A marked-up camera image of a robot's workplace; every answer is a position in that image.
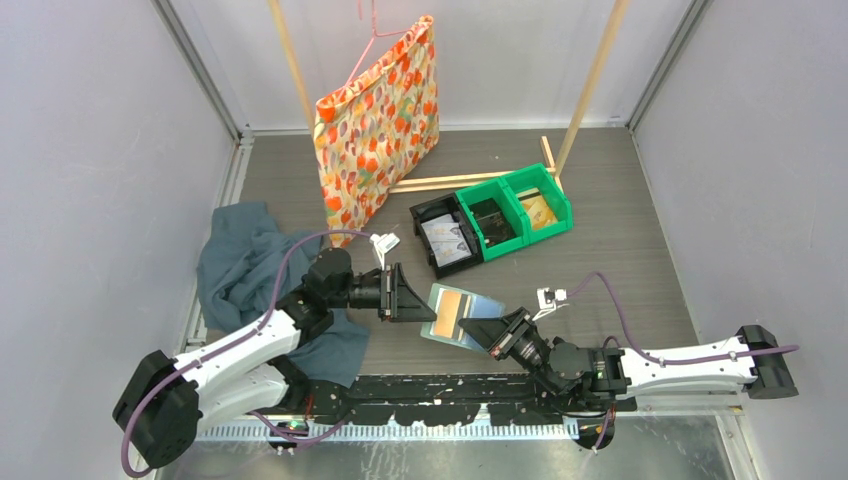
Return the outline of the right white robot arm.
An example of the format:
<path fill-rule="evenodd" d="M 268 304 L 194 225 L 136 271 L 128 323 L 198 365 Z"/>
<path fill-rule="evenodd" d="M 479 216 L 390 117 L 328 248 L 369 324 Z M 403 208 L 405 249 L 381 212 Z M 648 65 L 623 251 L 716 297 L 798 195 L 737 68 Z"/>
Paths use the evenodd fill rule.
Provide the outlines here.
<path fill-rule="evenodd" d="M 518 363 L 549 396 L 568 407 L 604 409 L 610 403 L 663 391 L 743 391 L 754 400 L 794 397 L 798 389 L 784 359 L 790 345 L 760 325 L 745 325 L 711 344 L 638 351 L 579 347 L 546 340 L 520 308 L 500 318 L 463 318 L 464 332 L 496 360 Z"/>

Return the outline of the green card holder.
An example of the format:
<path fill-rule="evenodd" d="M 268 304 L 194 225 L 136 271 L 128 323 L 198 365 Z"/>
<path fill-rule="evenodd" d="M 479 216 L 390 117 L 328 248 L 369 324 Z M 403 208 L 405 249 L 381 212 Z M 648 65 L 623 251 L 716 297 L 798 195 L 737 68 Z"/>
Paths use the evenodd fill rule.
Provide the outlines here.
<path fill-rule="evenodd" d="M 459 321 L 497 319 L 505 313 L 502 302 L 441 283 L 432 284 L 428 306 L 436 313 L 436 320 L 421 326 L 422 338 L 477 352 L 486 349 L 465 332 Z"/>

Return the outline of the orange striped card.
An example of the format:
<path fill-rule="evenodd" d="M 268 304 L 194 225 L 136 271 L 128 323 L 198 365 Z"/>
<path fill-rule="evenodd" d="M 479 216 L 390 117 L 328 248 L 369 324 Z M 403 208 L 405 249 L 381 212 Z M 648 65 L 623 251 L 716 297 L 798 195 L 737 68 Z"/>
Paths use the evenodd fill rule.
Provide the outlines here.
<path fill-rule="evenodd" d="M 464 318 L 471 307 L 471 296 L 455 290 L 442 290 L 437 303 L 437 318 L 432 327 L 436 337 L 461 340 L 463 330 L 459 320 Z"/>

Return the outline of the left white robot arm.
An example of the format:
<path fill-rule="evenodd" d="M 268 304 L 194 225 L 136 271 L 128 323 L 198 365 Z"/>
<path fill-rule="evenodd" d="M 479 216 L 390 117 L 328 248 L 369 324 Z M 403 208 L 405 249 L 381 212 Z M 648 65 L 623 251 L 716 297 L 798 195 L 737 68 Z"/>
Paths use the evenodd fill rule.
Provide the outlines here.
<path fill-rule="evenodd" d="M 125 473 L 141 478 L 174 462 L 199 434 L 239 415 L 273 406 L 298 412 L 308 381 L 289 355 L 324 334 L 344 308 L 373 310 L 394 323 L 436 319 L 401 264 L 356 274 L 346 250 L 325 249 L 257 320 L 198 350 L 175 357 L 155 350 L 140 360 L 112 412 L 123 432 Z M 147 470 L 132 467 L 131 451 Z"/>

